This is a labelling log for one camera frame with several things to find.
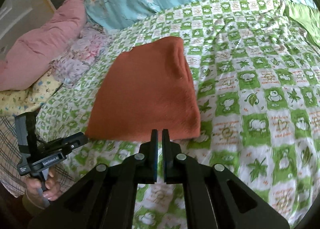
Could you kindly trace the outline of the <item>green white checkered bedsheet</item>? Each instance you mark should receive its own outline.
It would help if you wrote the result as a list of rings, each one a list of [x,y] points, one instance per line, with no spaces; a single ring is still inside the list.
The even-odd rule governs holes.
[[[319,193],[319,10],[286,0],[204,0],[119,31],[71,89],[41,108],[44,141],[86,130],[116,57],[167,36],[183,39],[201,114],[182,150],[224,164],[291,227]]]

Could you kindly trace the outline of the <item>plaid cloth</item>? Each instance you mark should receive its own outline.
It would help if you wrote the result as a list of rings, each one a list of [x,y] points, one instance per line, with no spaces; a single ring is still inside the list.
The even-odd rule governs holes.
[[[1,183],[10,195],[17,198],[24,194],[26,175],[20,175],[18,165],[28,156],[18,145],[14,117],[1,117]]]

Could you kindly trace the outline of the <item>yellow patterned cloth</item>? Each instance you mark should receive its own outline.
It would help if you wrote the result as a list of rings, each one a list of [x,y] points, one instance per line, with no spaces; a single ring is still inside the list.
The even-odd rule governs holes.
[[[28,89],[1,92],[1,117],[12,117],[39,109],[61,85],[49,70]]]

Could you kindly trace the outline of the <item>rust orange knit garment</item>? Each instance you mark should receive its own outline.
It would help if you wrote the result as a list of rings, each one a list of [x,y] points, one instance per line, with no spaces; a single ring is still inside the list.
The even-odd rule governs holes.
[[[200,135],[200,111],[183,40],[165,37],[117,56],[98,89],[85,135],[93,140],[148,141]]]

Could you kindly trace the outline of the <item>pastel floral patterned blanket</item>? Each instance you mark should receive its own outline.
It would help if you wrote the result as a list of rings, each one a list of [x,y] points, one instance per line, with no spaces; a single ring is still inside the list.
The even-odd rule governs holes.
[[[71,40],[66,50],[50,62],[53,77],[67,87],[79,79],[100,59],[114,40],[103,27],[86,23],[80,34]]]

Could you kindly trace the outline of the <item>pink quilted blanket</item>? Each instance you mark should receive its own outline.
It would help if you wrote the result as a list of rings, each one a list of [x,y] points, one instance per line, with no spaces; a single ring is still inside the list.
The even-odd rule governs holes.
[[[25,90],[49,69],[86,20],[85,0],[65,0],[43,26],[19,37],[1,60],[1,91]]]

